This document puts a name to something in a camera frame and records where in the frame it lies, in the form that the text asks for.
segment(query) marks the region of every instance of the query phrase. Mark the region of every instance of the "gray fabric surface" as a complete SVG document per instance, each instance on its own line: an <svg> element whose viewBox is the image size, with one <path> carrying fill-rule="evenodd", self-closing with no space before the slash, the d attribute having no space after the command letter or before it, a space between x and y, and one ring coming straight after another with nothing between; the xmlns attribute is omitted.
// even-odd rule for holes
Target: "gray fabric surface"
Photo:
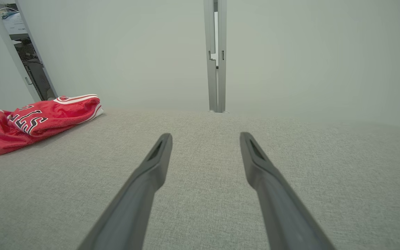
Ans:
<svg viewBox="0 0 400 250"><path fill-rule="evenodd" d="M144 249L267 249L239 133L254 135L338 249L400 249L400 129L107 111L0 156L0 249L76 249L157 138L173 135Z"/></svg>

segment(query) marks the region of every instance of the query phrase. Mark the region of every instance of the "textured gray surface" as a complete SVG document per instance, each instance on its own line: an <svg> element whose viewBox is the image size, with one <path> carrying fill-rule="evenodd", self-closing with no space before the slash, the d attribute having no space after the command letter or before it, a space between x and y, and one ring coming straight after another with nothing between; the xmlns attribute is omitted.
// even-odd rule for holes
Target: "textured gray surface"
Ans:
<svg viewBox="0 0 400 250"><path fill-rule="evenodd" d="M338 249L400 249L400 129L107 111L0 156L0 249L76 249L157 138L173 134L144 249L266 249L239 133L254 135Z"/></svg>

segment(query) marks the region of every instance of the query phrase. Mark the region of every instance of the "black object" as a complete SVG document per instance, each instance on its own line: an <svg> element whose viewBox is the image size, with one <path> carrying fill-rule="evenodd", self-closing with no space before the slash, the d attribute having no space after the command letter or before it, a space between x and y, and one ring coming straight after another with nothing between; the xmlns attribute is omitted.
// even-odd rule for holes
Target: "black object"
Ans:
<svg viewBox="0 0 400 250"><path fill-rule="evenodd" d="M86 236L80 250L141 249L154 193L165 183L172 136L163 134Z"/></svg>
<svg viewBox="0 0 400 250"><path fill-rule="evenodd" d="M271 249L333 250L324 232L250 133L240 134L240 148L246 179L259 196Z"/></svg>

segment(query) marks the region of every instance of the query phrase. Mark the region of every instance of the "red jersey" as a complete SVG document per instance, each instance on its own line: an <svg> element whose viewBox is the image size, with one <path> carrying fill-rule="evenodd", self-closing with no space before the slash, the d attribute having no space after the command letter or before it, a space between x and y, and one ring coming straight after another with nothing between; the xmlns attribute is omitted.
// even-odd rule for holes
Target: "red jersey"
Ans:
<svg viewBox="0 0 400 250"><path fill-rule="evenodd" d="M97 95L59 97L16 109L0 110L0 155L88 122L103 113Z"/></svg>

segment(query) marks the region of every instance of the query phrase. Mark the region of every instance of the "red fabric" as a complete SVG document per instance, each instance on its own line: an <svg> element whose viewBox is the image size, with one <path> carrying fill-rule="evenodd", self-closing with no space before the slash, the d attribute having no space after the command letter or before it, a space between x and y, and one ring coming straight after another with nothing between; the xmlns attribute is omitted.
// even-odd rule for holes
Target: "red fabric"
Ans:
<svg viewBox="0 0 400 250"><path fill-rule="evenodd" d="M92 120L102 112L97 95L59 97L14 112L0 110L0 155Z"/></svg>

